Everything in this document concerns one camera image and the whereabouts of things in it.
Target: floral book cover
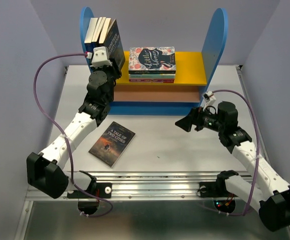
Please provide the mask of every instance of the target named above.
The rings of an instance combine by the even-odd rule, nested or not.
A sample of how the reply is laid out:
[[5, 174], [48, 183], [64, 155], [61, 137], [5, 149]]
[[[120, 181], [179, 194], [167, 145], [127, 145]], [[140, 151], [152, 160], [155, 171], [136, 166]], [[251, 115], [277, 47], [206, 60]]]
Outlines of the floral book cover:
[[113, 121], [89, 153], [112, 168], [134, 136], [134, 132]]
[[175, 48], [131, 47], [128, 71], [130, 74], [175, 74]]

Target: stack of books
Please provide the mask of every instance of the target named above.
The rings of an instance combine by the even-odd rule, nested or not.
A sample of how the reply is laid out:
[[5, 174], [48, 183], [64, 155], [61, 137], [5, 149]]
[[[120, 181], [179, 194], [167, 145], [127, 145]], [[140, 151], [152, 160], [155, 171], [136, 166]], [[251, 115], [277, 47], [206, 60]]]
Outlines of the stack of books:
[[130, 82], [172, 84], [176, 75], [175, 48], [131, 47], [128, 66]]
[[86, 51], [91, 53], [96, 47], [107, 47], [109, 58], [116, 62], [120, 70], [122, 69], [125, 63], [125, 54], [116, 19], [92, 17], [89, 21], [84, 43]]

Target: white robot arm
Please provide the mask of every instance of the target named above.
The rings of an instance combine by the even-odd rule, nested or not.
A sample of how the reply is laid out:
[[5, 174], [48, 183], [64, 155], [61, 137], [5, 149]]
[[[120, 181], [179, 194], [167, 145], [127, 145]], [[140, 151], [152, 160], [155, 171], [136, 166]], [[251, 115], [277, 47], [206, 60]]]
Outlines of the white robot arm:
[[[256, 147], [251, 137], [238, 126], [238, 111], [231, 102], [218, 104], [218, 111], [212, 106], [216, 100], [212, 92], [204, 94], [207, 106], [192, 108], [190, 113], [176, 122], [176, 126], [190, 132], [192, 125], [196, 131], [208, 128], [218, 132], [219, 140], [228, 151], [239, 160], [251, 176], [256, 168]], [[271, 231], [290, 225], [290, 184], [282, 179], [265, 159], [259, 155], [256, 184], [250, 206], [255, 209], [263, 224]], [[215, 182], [200, 182], [200, 197], [223, 198], [232, 194], [248, 202], [252, 185], [237, 172], [223, 171]], [[227, 201], [215, 201], [215, 207], [222, 212], [231, 213]]]
[[[109, 59], [106, 47], [94, 48], [91, 62], [93, 73], [87, 84], [87, 95], [65, 129], [65, 135], [61, 134], [39, 154], [32, 152], [26, 160], [28, 183], [54, 199], [65, 191], [76, 189], [69, 181], [71, 172], [63, 171], [69, 158], [65, 138], [73, 152], [102, 123], [110, 110], [109, 104], [114, 100], [116, 79], [121, 77], [121, 71], [116, 62]], [[73, 176], [77, 186], [89, 194], [94, 193], [95, 177], [83, 171], [74, 172]]]

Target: white wall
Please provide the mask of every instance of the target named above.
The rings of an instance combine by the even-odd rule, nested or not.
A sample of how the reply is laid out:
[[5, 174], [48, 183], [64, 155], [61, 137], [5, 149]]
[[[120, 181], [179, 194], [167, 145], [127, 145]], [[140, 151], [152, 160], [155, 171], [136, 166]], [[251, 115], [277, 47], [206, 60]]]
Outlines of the white wall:
[[243, 67], [270, 162], [290, 182], [290, 0], [282, 0]]
[[[125, 50], [136, 46], [175, 46], [201, 51], [217, 8], [229, 17], [222, 64], [243, 64], [279, 0], [31, 0], [58, 54], [81, 51], [79, 16], [91, 7], [96, 17], [116, 18]], [[85, 64], [83, 59], [66, 59]]]
[[[56, 55], [29, 0], [0, 0], [0, 240], [13, 239], [27, 189], [26, 156], [47, 141], [50, 124], [32, 93], [38, 66]], [[38, 95], [55, 112], [64, 68], [43, 69]]]

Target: a tale of two cities book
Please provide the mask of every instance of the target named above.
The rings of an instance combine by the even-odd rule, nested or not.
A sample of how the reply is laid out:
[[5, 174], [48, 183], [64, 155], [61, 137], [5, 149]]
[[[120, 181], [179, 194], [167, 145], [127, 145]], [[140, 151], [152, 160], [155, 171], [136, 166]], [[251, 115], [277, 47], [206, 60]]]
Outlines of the a tale of two cities book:
[[113, 122], [89, 153], [112, 168], [134, 137], [134, 132]]

